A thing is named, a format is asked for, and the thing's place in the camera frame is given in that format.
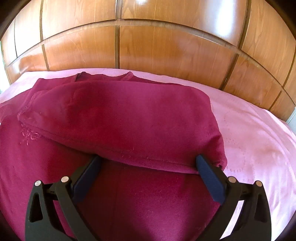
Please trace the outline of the maroon red garment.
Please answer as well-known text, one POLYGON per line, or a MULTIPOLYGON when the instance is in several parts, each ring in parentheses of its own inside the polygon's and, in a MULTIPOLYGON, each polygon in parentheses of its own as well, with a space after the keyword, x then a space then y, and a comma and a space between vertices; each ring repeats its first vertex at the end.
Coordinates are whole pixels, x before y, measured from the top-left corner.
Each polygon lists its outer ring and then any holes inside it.
POLYGON ((1 213, 20 239, 34 182, 57 182, 95 154, 101 170, 76 206, 102 240, 195 240, 219 207, 195 162, 227 164, 204 92, 82 72, 1 104, 1 213))

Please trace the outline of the pink bed sheet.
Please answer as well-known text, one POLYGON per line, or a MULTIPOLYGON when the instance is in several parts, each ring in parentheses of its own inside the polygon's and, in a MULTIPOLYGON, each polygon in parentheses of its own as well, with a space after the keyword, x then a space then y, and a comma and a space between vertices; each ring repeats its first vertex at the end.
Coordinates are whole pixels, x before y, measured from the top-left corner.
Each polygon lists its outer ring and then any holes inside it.
POLYGON ((31 89, 39 79, 66 78, 79 73, 109 77, 132 73, 153 82, 178 84, 204 92, 223 138, 227 164, 223 170, 240 182, 260 180, 271 210, 271 238, 276 239, 295 212, 295 134, 269 111, 202 84, 138 71, 77 69, 30 72, 1 94, 1 104, 31 89))

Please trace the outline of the wooden panelled headboard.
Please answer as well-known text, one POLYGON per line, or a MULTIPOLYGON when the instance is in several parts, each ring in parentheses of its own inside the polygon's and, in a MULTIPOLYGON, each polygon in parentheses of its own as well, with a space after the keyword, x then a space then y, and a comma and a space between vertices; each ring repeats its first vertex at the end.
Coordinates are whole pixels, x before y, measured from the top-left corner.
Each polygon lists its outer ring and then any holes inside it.
POLYGON ((295 110, 295 37, 266 1, 27 1, 1 56, 10 83, 117 68, 208 85, 282 120, 295 110))

